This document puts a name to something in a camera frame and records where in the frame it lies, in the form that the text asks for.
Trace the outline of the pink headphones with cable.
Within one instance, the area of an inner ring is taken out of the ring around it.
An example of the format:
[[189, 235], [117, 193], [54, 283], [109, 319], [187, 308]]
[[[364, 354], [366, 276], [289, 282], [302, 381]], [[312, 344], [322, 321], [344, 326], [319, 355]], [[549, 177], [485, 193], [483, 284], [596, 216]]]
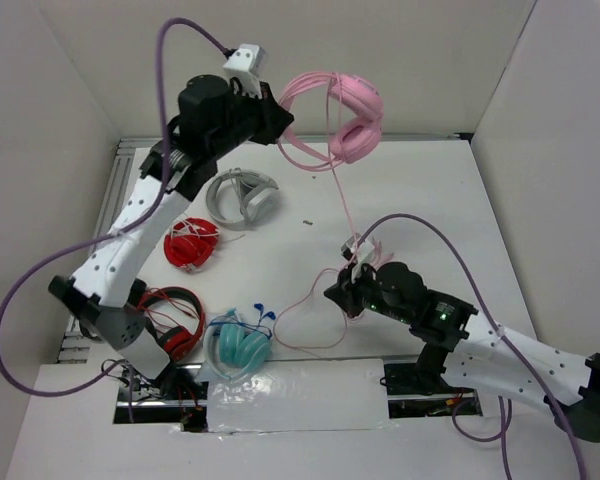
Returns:
[[279, 99], [280, 105], [290, 110], [298, 97], [320, 87], [326, 89], [326, 151], [321, 152], [309, 146], [291, 127], [284, 131], [277, 147], [291, 165], [312, 174], [331, 174], [350, 234], [354, 240], [358, 240], [337, 169], [365, 158], [379, 145], [384, 103], [378, 89], [362, 77], [311, 71], [299, 75], [285, 86]]

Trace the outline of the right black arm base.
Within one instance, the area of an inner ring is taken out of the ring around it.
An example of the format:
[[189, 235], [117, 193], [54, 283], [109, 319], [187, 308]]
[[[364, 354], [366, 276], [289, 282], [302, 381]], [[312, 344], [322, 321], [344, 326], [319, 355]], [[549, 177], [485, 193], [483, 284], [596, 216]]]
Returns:
[[391, 360], [384, 363], [379, 380], [388, 396], [390, 419], [447, 416], [467, 392], [451, 387], [441, 377], [449, 352], [425, 345], [415, 362]]

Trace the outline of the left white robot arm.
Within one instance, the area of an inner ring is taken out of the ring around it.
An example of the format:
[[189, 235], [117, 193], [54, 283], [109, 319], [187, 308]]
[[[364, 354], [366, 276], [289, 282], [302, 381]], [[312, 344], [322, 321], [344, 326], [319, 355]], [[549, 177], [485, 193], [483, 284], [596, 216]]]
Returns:
[[156, 399], [176, 390], [172, 360], [145, 317], [128, 303], [136, 277], [166, 230], [216, 175], [217, 162], [245, 142], [275, 143], [294, 120], [268, 83], [250, 93], [244, 81], [216, 75], [192, 78], [178, 98], [179, 113], [141, 164], [129, 200], [106, 240], [49, 291], [90, 332], [142, 375]]

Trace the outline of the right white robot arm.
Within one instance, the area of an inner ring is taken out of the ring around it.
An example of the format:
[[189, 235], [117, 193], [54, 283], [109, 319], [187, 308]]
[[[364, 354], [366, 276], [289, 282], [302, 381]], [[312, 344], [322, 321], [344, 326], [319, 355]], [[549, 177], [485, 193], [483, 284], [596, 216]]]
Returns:
[[426, 393], [464, 388], [553, 416], [580, 440], [600, 442], [600, 353], [570, 354], [504, 326], [425, 286], [402, 262], [342, 270], [324, 295], [349, 318], [374, 312], [408, 327], [424, 347], [409, 379]]

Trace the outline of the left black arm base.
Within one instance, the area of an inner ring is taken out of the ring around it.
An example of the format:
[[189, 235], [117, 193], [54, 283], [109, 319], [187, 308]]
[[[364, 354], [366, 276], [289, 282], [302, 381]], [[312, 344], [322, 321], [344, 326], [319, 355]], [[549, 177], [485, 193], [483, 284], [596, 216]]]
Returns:
[[194, 380], [196, 369], [182, 366], [176, 377], [162, 387], [135, 373], [126, 365], [112, 367], [105, 360], [101, 370], [118, 387], [112, 423], [114, 425], [172, 425], [183, 432], [206, 433], [208, 383]]

